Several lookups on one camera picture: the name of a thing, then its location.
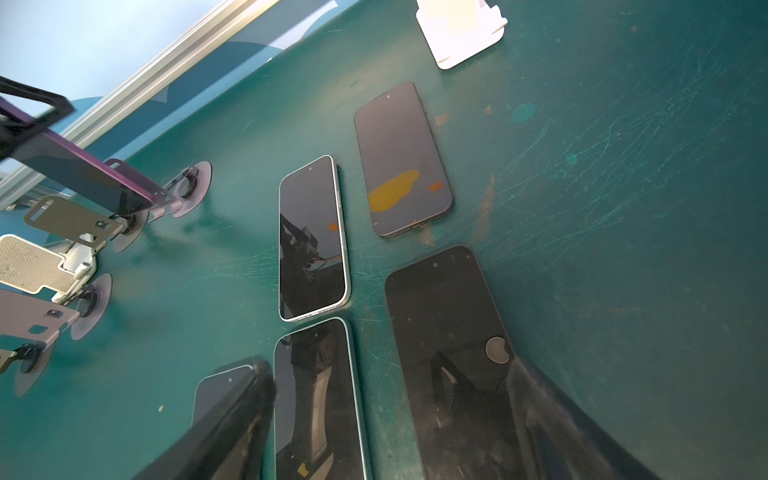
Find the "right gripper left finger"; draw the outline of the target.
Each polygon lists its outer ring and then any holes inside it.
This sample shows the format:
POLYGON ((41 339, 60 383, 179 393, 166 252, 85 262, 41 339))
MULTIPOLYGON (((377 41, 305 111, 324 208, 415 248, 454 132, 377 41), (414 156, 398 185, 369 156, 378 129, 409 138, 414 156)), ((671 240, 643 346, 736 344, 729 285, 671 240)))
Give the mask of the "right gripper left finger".
POLYGON ((271 367, 249 358, 253 371, 137 479, 260 479, 276 399, 271 367))

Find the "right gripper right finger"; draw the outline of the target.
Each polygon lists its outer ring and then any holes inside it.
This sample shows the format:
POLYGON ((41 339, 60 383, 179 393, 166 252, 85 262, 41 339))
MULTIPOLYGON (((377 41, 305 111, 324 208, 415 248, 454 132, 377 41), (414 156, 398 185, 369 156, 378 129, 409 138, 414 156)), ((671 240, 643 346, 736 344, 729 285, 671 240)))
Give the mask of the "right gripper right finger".
POLYGON ((656 479, 531 362, 506 377, 527 479, 656 479))

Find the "phone purple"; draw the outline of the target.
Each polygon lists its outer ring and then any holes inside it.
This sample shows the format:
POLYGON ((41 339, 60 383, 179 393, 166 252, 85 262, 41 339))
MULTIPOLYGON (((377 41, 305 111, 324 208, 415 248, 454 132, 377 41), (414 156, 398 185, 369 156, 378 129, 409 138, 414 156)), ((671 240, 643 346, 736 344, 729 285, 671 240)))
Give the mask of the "phone purple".
POLYGON ((55 132, 52 126, 60 120, 56 110, 33 117, 2 99, 1 112, 23 128, 38 129, 14 148, 14 160, 120 216, 161 207, 155 192, 55 132))

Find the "phone dark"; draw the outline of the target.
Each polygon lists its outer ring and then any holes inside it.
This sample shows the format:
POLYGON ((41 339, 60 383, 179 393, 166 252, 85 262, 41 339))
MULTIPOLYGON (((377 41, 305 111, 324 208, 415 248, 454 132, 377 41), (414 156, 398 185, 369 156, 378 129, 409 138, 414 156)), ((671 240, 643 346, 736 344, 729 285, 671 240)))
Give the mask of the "phone dark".
POLYGON ((475 253, 453 246, 401 268, 385 297, 425 478, 524 478, 514 353, 475 253))
POLYGON ((277 479, 370 479, 351 330, 329 318, 279 338, 273 352, 277 479))
POLYGON ((202 378, 195 391, 192 424, 201 420, 241 380, 253 371, 250 363, 233 363, 202 378))

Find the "white stand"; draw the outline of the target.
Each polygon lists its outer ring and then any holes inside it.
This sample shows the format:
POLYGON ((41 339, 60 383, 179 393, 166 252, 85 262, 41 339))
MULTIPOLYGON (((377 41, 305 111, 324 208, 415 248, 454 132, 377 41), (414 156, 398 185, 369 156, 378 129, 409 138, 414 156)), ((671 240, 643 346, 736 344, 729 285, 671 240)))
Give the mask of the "white stand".
POLYGON ((13 234, 1 236, 1 284, 36 295, 48 289, 53 303, 74 297, 97 269, 90 247, 57 242, 57 250, 39 246, 13 234))
POLYGON ((508 20, 483 0, 417 1, 416 19, 437 67, 449 70, 498 43, 508 20))

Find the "phone silver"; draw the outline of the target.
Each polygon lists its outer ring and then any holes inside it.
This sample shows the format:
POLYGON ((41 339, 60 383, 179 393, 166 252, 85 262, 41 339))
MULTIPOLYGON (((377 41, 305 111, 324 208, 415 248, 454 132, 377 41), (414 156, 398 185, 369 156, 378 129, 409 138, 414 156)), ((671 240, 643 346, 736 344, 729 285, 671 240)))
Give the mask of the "phone silver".
POLYGON ((299 322, 344 306, 351 279, 337 162, 323 155, 279 185, 278 312, 299 322))

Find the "phone white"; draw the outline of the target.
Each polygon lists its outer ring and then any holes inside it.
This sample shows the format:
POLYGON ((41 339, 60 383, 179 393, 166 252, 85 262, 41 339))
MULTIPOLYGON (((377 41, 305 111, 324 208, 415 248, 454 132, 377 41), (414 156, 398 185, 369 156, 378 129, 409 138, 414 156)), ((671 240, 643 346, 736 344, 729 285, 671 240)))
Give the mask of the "phone white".
POLYGON ((413 82, 361 106, 354 126, 377 235, 399 235, 452 209, 454 195, 413 82))

